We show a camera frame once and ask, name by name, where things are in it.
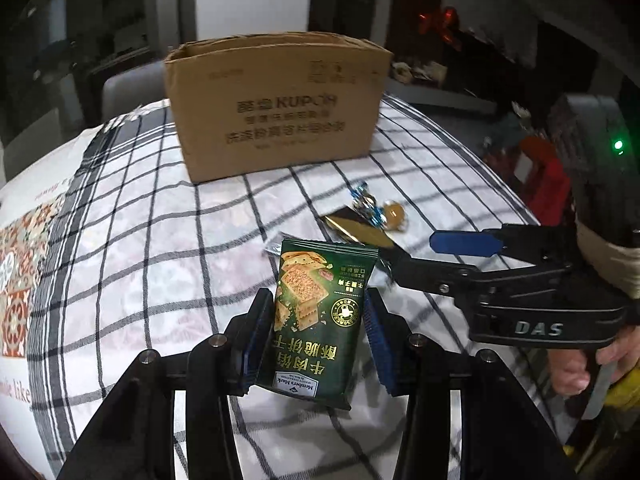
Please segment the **green biscuit packet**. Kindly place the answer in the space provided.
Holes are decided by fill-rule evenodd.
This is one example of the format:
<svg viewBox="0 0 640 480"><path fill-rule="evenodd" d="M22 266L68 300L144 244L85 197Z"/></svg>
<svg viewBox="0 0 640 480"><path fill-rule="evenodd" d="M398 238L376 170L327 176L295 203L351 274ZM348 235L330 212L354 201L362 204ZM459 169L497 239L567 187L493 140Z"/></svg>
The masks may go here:
<svg viewBox="0 0 640 480"><path fill-rule="evenodd" d="M378 250L282 240L270 347L258 385L348 411L364 293Z"/></svg>

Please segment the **blue foil candy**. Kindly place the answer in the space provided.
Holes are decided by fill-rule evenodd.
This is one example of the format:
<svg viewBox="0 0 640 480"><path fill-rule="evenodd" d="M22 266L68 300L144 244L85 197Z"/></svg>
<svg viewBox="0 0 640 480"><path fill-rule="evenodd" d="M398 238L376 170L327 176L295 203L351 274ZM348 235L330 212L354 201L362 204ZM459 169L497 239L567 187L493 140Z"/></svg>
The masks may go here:
<svg viewBox="0 0 640 480"><path fill-rule="evenodd" d="M366 220L371 226L385 230L387 219L384 207L378 204L376 198L370 193L369 185L362 181L351 191L352 208L357 214Z"/></svg>

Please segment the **round gold foil candy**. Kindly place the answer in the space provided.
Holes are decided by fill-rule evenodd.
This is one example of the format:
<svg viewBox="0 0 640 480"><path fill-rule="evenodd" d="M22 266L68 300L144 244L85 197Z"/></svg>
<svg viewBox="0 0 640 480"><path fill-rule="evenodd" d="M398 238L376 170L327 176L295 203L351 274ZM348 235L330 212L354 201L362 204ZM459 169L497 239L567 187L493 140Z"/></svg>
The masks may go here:
<svg viewBox="0 0 640 480"><path fill-rule="evenodd" d="M403 231L407 226L404 207L397 202L385 202L382 206L383 229L385 231Z"/></svg>

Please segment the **red bag on floor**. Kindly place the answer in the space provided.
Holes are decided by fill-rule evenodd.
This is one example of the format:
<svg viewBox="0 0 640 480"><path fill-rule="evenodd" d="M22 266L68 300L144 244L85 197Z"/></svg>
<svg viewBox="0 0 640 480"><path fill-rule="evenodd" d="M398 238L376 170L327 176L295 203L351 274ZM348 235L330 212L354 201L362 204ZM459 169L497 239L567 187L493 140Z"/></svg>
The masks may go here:
<svg viewBox="0 0 640 480"><path fill-rule="evenodd" d="M570 201L570 179L551 141L526 136L506 150L508 182L543 226L559 226Z"/></svg>

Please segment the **clear wrapped candy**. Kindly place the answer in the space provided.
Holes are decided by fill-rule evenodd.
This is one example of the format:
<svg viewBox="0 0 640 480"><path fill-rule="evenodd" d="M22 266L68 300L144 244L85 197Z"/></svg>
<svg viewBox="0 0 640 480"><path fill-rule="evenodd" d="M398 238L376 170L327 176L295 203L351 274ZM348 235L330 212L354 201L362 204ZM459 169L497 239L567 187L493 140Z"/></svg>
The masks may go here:
<svg viewBox="0 0 640 480"><path fill-rule="evenodd" d="M277 257L281 253L282 237L275 236L265 242L264 252L268 255Z"/></svg>

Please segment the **gold black snack packet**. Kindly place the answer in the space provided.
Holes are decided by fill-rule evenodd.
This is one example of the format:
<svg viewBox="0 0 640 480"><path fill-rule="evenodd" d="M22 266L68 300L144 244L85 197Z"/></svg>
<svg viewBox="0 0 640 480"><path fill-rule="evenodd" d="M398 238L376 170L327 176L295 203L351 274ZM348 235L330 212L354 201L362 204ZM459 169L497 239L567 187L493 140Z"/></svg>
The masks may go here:
<svg viewBox="0 0 640 480"><path fill-rule="evenodd" d="M377 247L384 260L396 260L406 253L384 231L372 226L366 218L352 208L342 207L325 214L322 219L344 240Z"/></svg>

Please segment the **black white plaid cloth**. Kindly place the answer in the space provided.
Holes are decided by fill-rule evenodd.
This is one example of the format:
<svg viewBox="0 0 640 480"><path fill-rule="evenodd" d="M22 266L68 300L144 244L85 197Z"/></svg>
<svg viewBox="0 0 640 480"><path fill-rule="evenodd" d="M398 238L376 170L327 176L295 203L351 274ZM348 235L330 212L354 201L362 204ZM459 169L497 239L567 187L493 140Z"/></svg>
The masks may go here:
<svg viewBox="0 0 640 480"><path fill-rule="evenodd" d="M53 478L102 400L138 353L191 350L274 290L279 263L265 244L283 233L333 234L321 216L364 181L397 200L408 228L397 243L434 256L436 229L480 231L535 217L480 158L432 118L385 98L370 154L194 185L169 106L132 112L80 149L32 308L27 365L32 414ZM390 310L446 350L475 353L449 298L400 289L383 272ZM360 333L349 412L252 388L230 401L245 479L390 479L406 401L376 381Z"/></svg>

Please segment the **red heart balloons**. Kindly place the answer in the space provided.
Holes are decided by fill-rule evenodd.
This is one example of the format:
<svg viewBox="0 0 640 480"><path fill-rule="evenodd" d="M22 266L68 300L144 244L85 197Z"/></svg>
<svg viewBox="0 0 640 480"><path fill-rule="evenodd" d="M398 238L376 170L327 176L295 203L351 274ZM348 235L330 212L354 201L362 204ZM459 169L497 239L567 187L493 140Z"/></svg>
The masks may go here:
<svg viewBox="0 0 640 480"><path fill-rule="evenodd" d="M460 18L453 6L445 6L430 12L421 12L418 18L418 35L438 37L444 44L460 49Z"/></svg>

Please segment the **brown cardboard box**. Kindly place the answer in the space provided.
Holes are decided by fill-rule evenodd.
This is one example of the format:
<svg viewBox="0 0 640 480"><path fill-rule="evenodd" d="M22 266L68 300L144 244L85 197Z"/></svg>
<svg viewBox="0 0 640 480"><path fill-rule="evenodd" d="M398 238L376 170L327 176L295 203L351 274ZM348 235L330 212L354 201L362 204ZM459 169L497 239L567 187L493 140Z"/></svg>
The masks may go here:
<svg viewBox="0 0 640 480"><path fill-rule="evenodd" d="M165 89L191 181L367 155L392 57L370 40L332 32L173 50Z"/></svg>

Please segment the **patterned floral table mat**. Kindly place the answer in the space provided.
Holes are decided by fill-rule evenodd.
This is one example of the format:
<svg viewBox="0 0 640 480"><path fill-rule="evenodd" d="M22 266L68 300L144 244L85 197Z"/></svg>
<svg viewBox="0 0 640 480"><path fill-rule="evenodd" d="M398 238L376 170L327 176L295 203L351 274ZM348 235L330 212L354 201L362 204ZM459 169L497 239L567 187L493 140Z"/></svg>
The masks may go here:
<svg viewBox="0 0 640 480"><path fill-rule="evenodd" d="M30 314L64 195L37 206L1 230L1 355L24 358Z"/></svg>

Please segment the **near grey dining chair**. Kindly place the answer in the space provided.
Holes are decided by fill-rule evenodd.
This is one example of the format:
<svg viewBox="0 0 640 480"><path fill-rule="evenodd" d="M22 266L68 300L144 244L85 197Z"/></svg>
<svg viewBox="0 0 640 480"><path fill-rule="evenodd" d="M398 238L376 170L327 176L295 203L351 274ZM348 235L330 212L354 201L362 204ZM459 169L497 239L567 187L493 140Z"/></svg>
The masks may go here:
<svg viewBox="0 0 640 480"><path fill-rule="evenodd" d="M165 98L163 61L125 70L105 81L101 99L102 122Z"/></svg>

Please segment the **grey dining chair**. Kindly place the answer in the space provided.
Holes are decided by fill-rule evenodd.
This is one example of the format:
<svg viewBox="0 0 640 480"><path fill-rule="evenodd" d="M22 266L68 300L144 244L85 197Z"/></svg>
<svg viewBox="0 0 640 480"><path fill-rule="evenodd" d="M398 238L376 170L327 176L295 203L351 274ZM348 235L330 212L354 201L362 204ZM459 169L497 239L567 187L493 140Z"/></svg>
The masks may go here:
<svg viewBox="0 0 640 480"><path fill-rule="evenodd" d="M105 81L101 99L102 122L165 98L163 61L125 70Z"/></svg>
<svg viewBox="0 0 640 480"><path fill-rule="evenodd" d="M58 109L52 108L23 130L4 149L6 180L11 181L24 169L64 143Z"/></svg>

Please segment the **far grey dining chair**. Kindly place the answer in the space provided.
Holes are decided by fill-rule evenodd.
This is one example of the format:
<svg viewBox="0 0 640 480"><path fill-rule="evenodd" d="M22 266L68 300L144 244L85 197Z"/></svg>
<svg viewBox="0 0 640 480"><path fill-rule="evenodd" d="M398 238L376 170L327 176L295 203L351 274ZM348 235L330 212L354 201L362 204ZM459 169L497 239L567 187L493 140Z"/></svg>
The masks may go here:
<svg viewBox="0 0 640 480"><path fill-rule="evenodd" d="M6 180L11 181L24 169L64 143L58 109L52 108L23 130L4 149Z"/></svg>

